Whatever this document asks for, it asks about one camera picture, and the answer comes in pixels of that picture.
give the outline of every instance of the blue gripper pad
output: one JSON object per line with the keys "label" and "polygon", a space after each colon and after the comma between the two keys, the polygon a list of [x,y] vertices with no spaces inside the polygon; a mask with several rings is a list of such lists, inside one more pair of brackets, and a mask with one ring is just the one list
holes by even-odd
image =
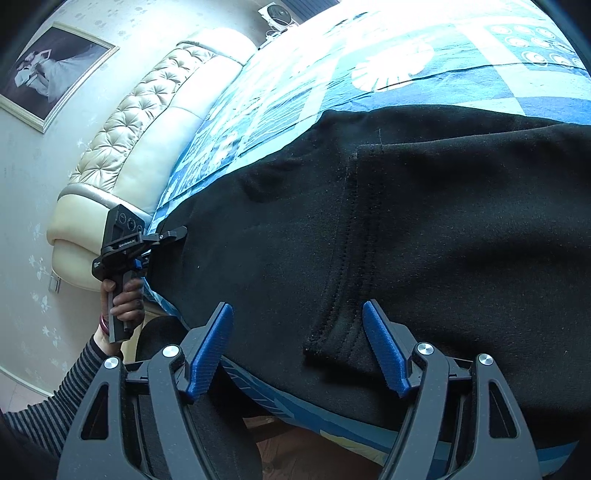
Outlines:
{"label": "blue gripper pad", "polygon": [[390,390],[404,397],[411,389],[405,359],[370,301],[363,304],[363,328]]}
{"label": "blue gripper pad", "polygon": [[191,364],[191,381],[187,394],[193,400],[209,389],[220,358],[228,346],[233,327],[234,311],[226,303],[209,329]]}

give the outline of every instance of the striped shirt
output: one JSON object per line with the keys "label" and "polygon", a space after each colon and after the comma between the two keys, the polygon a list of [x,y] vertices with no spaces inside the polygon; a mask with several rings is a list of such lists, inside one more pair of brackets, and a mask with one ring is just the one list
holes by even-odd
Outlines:
{"label": "striped shirt", "polygon": [[12,430],[59,457],[82,398],[107,357],[91,338],[52,397],[26,410],[5,413],[4,420]]}

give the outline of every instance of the fan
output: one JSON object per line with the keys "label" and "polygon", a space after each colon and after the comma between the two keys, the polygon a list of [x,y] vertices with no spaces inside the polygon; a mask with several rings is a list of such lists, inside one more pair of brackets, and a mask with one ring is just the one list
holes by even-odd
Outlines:
{"label": "fan", "polygon": [[275,3],[266,5],[259,10],[261,16],[273,30],[283,32],[292,25],[297,25],[290,13],[281,5]]}

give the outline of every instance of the bride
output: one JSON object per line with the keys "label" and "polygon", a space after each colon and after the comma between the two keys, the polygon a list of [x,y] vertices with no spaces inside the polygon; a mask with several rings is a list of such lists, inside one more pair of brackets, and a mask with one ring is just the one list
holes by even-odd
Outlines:
{"label": "bride", "polygon": [[47,97],[50,103],[59,100],[86,70],[105,52],[92,44],[82,53],[64,60],[50,58],[51,50],[33,51],[18,66],[14,82],[26,85]]}

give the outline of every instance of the person's leg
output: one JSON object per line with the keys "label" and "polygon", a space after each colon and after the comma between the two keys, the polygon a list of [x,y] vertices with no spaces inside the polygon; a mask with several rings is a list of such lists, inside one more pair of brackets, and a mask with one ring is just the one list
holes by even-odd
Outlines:
{"label": "person's leg", "polygon": [[[179,345],[187,330],[176,317],[150,321],[138,339],[137,360],[147,360],[171,343]],[[219,480],[262,479],[261,457],[242,416],[252,403],[219,366],[207,394],[202,395],[189,413],[195,430]],[[139,416],[152,474],[160,480],[170,478],[164,460],[150,397],[141,395]]]}

